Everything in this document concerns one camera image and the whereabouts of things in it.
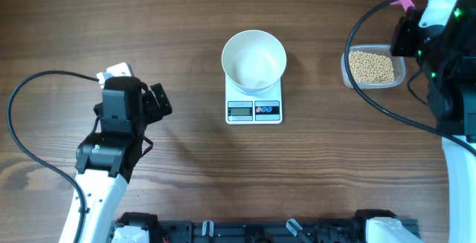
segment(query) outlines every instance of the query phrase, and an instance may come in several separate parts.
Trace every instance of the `scale control panel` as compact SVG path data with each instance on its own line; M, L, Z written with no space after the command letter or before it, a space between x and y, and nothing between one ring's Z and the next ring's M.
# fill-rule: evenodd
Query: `scale control panel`
M230 101L228 122L281 120L280 101Z

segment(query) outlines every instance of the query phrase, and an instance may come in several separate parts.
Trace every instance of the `wooden table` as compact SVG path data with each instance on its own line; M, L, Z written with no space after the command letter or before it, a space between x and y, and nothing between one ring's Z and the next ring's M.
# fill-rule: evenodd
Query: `wooden table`
M116 216L257 221L348 218L381 208L417 218L427 242L448 241L448 176L440 138L377 112L342 82L341 55L358 18L382 0L0 0L0 242L55 242L72 187L25 156L8 134L8 97L25 77L62 69L94 76L119 62L161 82L173 114L147 129L154 149L135 167ZM388 44L392 7L356 44ZM275 35L288 54L284 121L229 126L220 56L235 33ZM407 59L408 74L417 69ZM425 95L425 80L415 82ZM402 84L368 91L434 124ZM13 122L26 146L74 175L92 128L96 83L52 76L19 93Z

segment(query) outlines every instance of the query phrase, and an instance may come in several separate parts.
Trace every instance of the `container of beans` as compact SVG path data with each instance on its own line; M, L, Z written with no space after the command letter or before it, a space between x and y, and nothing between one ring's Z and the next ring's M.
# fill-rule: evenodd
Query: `container of beans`
M352 46L349 63L354 80L363 89L394 87L402 83L406 75L403 57L392 56L389 45ZM345 71L344 54L341 69L344 84L352 88Z

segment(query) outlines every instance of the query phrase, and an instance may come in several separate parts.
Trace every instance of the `green light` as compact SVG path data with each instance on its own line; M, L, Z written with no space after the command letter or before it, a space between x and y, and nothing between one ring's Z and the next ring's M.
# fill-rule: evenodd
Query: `green light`
M456 8L453 14L454 14L454 17L457 18L457 17L460 17L463 14L463 12L461 12L460 8Z

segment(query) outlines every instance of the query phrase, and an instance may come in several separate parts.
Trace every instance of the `kitchen scale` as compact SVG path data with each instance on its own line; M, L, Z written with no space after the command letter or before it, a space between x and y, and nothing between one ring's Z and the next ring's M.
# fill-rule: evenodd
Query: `kitchen scale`
M246 92L225 78L225 119L232 125L279 124L283 121L281 79L268 88Z

